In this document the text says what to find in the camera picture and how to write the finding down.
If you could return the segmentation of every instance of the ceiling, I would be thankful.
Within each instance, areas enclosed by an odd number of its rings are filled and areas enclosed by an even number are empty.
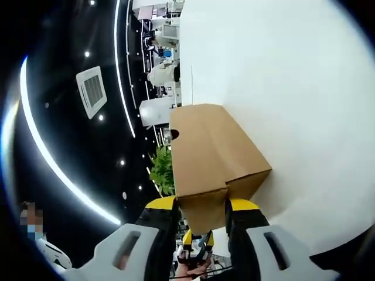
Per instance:
[[[148,155],[157,146],[155,131],[142,126],[137,109],[148,98],[142,75],[141,25],[131,9],[127,16],[127,1],[90,2],[61,2],[39,17],[37,39],[27,64],[23,62],[27,94],[22,93],[15,134],[19,201],[34,201],[43,210],[48,240],[65,251],[74,266],[87,262],[94,246],[118,228],[101,215],[103,211],[121,224],[134,222],[145,205],[160,196],[146,169],[152,167]],[[76,74],[95,66],[101,68],[107,103],[88,119]],[[148,95],[156,97],[156,92],[149,87]],[[30,122],[35,124],[33,133]],[[79,192],[90,202],[82,200]]]

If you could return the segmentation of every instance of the ceiling vent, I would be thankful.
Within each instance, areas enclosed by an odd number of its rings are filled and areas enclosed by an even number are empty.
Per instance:
[[[76,80],[87,117],[91,119],[107,102],[100,66],[78,73]]]

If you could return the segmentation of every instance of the ceiling light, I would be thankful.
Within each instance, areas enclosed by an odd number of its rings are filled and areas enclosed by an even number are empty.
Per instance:
[[[33,115],[31,112],[31,107],[29,103],[28,97],[28,84],[26,80],[26,69],[27,69],[27,60],[26,58],[23,61],[20,73],[20,87],[21,87],[21,99],[22,99],[22,107],[26,117],[26,121],[28,123],[28,127],[30,129],[32,138],[35,141],[37,148],[42,154],[43,158],[47,162],[48,166],[53,170],[55,175],[63,182],[63,184],[86,206],[90,209],[95,211],[97,214],[101,215],[102,217],[106,218],[107,220],[113,222],[114,224],[120,225],[121,221],[115,218],[113,215],[109,214],[98,206],[95,202],[93,202],[88,195],[86,195],[82,190],[80,190],[62,171],[60,166],[55,162],[54,158],[52,157],[51,153],[48,151],[45,143],[43,142],[42,137],[40,136],[38,129],[36,127],[35,121],[33,119]]]

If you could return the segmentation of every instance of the brown cardboard box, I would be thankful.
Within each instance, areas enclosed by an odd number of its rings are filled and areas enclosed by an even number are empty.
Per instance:
[[[219,105],[171,113],[178,203],[195,235],[225,226],[226,197],[250,199],[271,171],[257,147]]]

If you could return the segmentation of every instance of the led light strip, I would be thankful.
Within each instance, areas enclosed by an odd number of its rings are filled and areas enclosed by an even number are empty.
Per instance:
[[[158,144],[158,146],[160,146],[159,139],[158,139],[158,135],[156,134],[155,126],[152,126],[152,127],[154,128],[154,133],[155,133],[156,143]]]
[[[147,81],[145,81],[145,85],[146,85],[147,99],[149,100],[149,99],[150,99],[150,96],[148,95]]]
[[[143,20],[141,21],[141,51],[142,51],[142,61],[143,61],[143,72],[146,73],[145,53],[143,52]]]
[[[31,135],[35,141],[37,148],[39,149],[40,153],[42,154],[43,158],[56,174],[56,176],[65,184],[65,186],[81,200],[86,206],[94,210],[96,213],[101,215],[102,217],[108,219],[109,221],[113,222],[114,224],[120,225],[121,222],[113,215],[106,212],[104,209],[99,207],[95,204],[86,194],[84,194],[77,186],[75,186],[70,179],[64,174],[64,172],[60,169],[59,165],[54,161],[52,155],[49,153],[46,145],[44,144],[42,137],[40,136],[38,129],[36,128],[35,121],[33,119],[30,103],[29,103],[29,96],[28,96],[28,86],[26,81],[26,68],[27,68],[27,61],[26,58],[23,61],[20,73],[20,87],[21,87],[21,99],[22,99],[22,107],[25,113],[26,121],[28,123]]]
[[[127,105],[125,103],[124,92],[122,90],[122,84],[121,84],[120,67],[118,65],[117,26],[118,26],[118,10],[120,9],[120,1],[121,0],[117,0],[117,3],[116,3],[115,21],[114,21],[115,24],[114,24],[114,34],[113,34],[113,37],[114,37],[114,48],[115,48],[115,65],[116,65],[116,72],[117,72],[118,88],[120,89],[122,105],[124,106],[124,109],[125,109],[125,114],[127,116],[127,120],[128,120],[128,123],[129,123],[130,131],[131,131],[131,133],[133,135],[133,138],[135,138],[134,129],[133,129],[133,126],[131,125],[128,108],[127,108]],[[127,9],[127,26],[125,28],[125,42],[126,42],[126,49],[127,50],[128,50],[128,17],[129,17],[129,7],[130,7],[130,4],[128,3],[128,9]],[[129,67],[129,56],[128,55],[127,55],[127,65],[128,65],[129,82],[131,84],[130,67]],[[136,108],[133,89],[130,88],[130,90],[131,90],[131,93],[132,93],[132,96],[133,96],[134,107]]]
[[[161,138],[162,138],[163,145],[165,145],[165,142],[164,142],[164,135],[163,135],[162,128],[160,128],[160,136],[161,136]]]

